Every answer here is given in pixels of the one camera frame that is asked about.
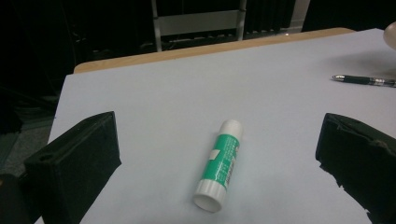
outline wooden table edge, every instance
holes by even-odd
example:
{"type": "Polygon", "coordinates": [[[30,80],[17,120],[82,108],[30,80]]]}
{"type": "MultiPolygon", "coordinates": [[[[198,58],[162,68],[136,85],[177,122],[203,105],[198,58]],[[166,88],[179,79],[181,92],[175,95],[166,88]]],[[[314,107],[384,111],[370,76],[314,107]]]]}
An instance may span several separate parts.
{"type": "Polygon", "coordinates": [[[162,52],[153,52],[147,54],[139,54],[121,58],[106,59],[100,61],[81,63],[76,66],[74,73],[85,73],[96,70],[123,67],[128,65],[136,65],[142,63],[154,63],[165,60],[173,60],[178,58],[197,56],[203,54],[210,54],[216,52],[223,52],[234,49],[246,49],[258,46],[286,43],[291,41],[299,41],[306,39],[314,39],[331,35],[343,35],[354,33],[355,31],[347,28],[332,28],[326,30],[318,30],[311,32],[304,32],[292,35],[276,35],[265,38],[249,39],[243,41],[227,42],[216,45],[206,45],[188,49],[174,49],[162,52]]]}

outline pen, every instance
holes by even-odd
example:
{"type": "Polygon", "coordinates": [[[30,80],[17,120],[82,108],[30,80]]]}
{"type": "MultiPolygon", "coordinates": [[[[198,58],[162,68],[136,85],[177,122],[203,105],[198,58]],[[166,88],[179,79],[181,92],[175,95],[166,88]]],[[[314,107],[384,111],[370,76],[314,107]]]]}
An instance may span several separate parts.
{"type": "Polygon", "coordinates": [[[376,78],[376,77],[353,77],[353,76],[345,76],[345,75],[333,76],[332,79],[336,81],[356,83],[362,85],[396,87],[396,80],[394,79],[384,79],[384,78],[376,78]]]}

